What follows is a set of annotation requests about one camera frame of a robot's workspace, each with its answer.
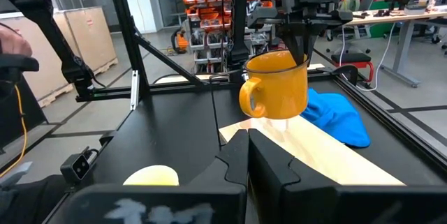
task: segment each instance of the blue cloth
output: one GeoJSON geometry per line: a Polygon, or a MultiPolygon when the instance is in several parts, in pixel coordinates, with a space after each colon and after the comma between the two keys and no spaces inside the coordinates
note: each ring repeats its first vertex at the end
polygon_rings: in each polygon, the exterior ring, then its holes
{"type": "Polygon", "coordinates": [[[309,89],[301,116],[349,146],[368,147],[371,142],[357,110],[340,94],[318,94],[309,89]]]}

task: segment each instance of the gray floor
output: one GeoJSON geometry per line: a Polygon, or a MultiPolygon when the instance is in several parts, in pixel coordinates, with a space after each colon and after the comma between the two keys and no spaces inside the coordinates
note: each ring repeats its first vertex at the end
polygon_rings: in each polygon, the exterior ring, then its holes
{"type": "MultiPolygon", "coordinates": [[[[161,31],[148,34],[147,37],[155,47],[166,49],[170,45],[171,32],[161,31]]],[[[124,41],[119,33],[113,34],[112,37],[118,54],[119,64],[99,75],[98,79],[111,87],[128,86],[131,83],[131,72],[124,41]]],[[[356,42],[356,45],[360,48],[368,47],[372,49],[369,55],[373,58],[374,64],[377,65],[383,55],[386,43],[385,39],[377,38],[360,40],[356,42]]],[[[335,49],[338,45],[340,45],[340,42],[337,40],[328,42],[324,38],[320,38],[316,44],[316,49],[320,52],[325,52],[327,47],[335,49]]],[[[393,38],[385,63],[391,64],[393,62],[396,47],[397,38],[393,38]]],[[[409,62],[406,69],[408,73],[422,81],[422,84],[417,89],[414,89],[387,75],[385,72],[379,71],[378,92],[388,97],[400,108],[447,105],[445,99],[447,96],[447,72],[445,71],[447,59],[444,58],[444,52],[440,47],[440,45],[423,43],[418,39],[414,39],[411,44],[409,62]]],[[[158,59],[147,54],[147,51],[144,49],[141,49],[141,52],[143,56],[146,56],[143,61],[149,82],[153,82],[159,76],[174,73],[173,70],[169,69],[158,59]]],[[[171,58],[187,70],[193,68],[193,56],[191,54],[183,54],[171,58]]],[[[314,54],[312,62],[329,65],[327,61],[316,54],[314,54]]],[[[393,109],[375,95],[371,93],[366,93],[366,95],[384,109],[393,109]]],[[[60,96],[51,105],[45,107],[43,111],[50,122],[64,123],[63,126],[60,126],[54,132],[55,135],[114,130],[129,112],[129,100],[107,100],[84,105],[84,103],[75,102],[75,92],[72,91],[69,94],[60,96]]],[[[427,126],[424,129],[401,113],[394,113],[393,115],[410,127],[413,132],[419,134],[419,136],[447,154],[447,148],[442,144],[443,138],[447,137],[447,128],[443,127],[445,125],[444,119],[446,118],[445,112],[445,110],[411,112],[411,115],[427,126]]],[[[34,164],[30,173],[22,178],[21,182],[35,181],[49,174],[59,173],[59,166],[70,154],[80,151],[87,145],[98,147],[98,138],[98,135],[93,135],[87,137],[54,137],[43,140],[25,156],[24,161],[32,160],[34,164]]]]}

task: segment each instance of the wooden pallet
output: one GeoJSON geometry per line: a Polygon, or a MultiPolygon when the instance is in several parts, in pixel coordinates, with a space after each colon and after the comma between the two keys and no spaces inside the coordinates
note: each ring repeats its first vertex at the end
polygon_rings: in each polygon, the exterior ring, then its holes
{"type": "Polygon", "coordinates": [[[72,84],[67,84],[66,86],[57,89],[56,91],[53,91],[51,94],[48,94],[46,97],[40,99],[38,101],[41,108],[48,106],[50,103],[52,103],[54,100],[56,100],[56,97],[68,93],[73,90],[72,84]]]}
{"type": "Polygon", "coordinates": [[[104,64],[103,66],[97,68],[94,73],[95,75],[98,75],[100,73],[106,72],[110,67],[114,66],[115,64],[118,64],[118,58],[110,60],[108,63],[104,64]]]}

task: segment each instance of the black table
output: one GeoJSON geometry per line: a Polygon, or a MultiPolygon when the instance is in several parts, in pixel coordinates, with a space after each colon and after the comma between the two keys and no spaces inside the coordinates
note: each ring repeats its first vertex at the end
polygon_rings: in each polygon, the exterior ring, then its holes
{"type": "MultiPolygon", "coordinates": [[[[407,185],[446,183],[446,173],[440,167],[423,152],[410,148],[411,144],[386,128],[339,83],[319,80],[309,86],[317,92],[343,94],[359,111],[372,140],[368,148],[356,149],[360,155],[407,185]]],[[[239,89],[214,92],[220,128],[247,119],[240,110],[238,95],[239,89]]],[[[186,184],[214,159],[219,151],[217,141],[210,92],[144,98],[103,148],[89,184],[122,184],[137,170],[158,164],[175,169],[179,182],[186,184]]],[[[57,222],[63,208],[51,223],[57,222]]]]}

